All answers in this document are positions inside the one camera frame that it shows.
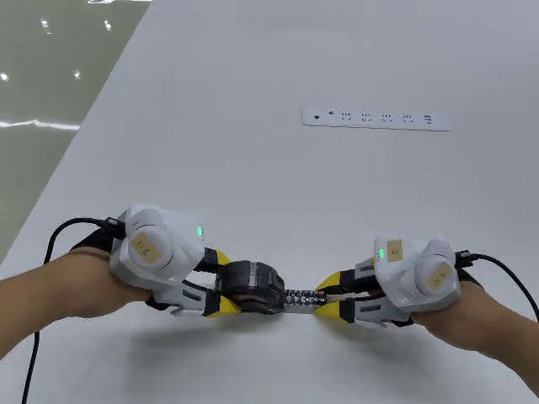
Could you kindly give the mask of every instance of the power socket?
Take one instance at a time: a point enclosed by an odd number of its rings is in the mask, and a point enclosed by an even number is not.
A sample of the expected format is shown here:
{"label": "power socket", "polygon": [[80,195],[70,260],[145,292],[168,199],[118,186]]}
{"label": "power socket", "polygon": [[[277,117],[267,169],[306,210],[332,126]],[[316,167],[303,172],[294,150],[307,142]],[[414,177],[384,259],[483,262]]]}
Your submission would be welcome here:
{"label": "power socket", "polygon": [[440,114],[376,112],[349,108],[303,108],[302,123],[307,126],[333,126],[372,129],[448,131]]}

